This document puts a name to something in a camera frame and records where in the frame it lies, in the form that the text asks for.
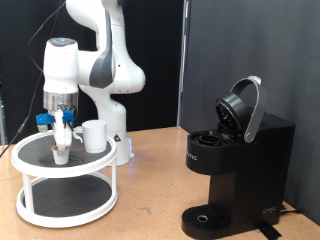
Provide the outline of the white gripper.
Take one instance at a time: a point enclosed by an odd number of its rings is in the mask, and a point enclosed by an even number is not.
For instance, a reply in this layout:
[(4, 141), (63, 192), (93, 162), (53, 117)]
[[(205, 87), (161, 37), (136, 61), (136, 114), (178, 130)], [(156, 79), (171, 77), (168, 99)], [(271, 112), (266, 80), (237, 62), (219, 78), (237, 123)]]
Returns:
[(63, 111), (58, 110), (54, 113), (54, 138), (57, 146), (57, 154), (64, 156), (72, 144), (72, 131), (70, 127), (63, 123)]

